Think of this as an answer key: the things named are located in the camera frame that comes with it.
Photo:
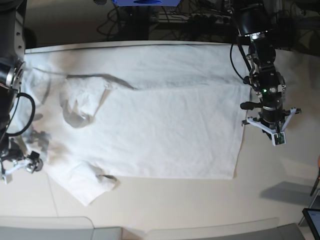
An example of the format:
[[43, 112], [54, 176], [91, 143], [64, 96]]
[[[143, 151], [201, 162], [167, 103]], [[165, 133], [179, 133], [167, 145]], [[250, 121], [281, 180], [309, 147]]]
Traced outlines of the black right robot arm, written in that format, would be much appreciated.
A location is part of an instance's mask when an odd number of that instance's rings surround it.
[[[38, 172], [43, 167], [39, 153], [32, 151], [24, 155], [19, 145], [13, 140], [22, 135], [35, 117], [36, 104], [27, 93], [21, 92], [25, 71], [25, 17], [27, 1], [2, 0], [0, 2], [0, 161], [9, 161], [11, 169], [0, 167], [1, 178], [6, 178], [14, 171], [25, 169], [30, 173]], [[20, 98], [31, 103], [31, 113], [26, 125], [18, 132], [9, 133]]]

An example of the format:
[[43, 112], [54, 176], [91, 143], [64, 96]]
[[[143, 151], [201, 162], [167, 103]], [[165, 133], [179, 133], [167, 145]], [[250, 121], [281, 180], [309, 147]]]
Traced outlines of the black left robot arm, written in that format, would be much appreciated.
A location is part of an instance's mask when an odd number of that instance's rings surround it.
[[283, 101], [286, 83], [274, 65], [276, 50], [267, 38], [272, 24], [264, 2], [232, 0], [230, 11], [238, 37], [250, 40], [248, 54], [242, 56], [249, 70], [243, 82], [250, 85], [259, 98], [259, 102], [247, 101], [241, 103], [240, 107], [243, 110], [259, 108], [257, 122], [280, 132], [285, 122]]

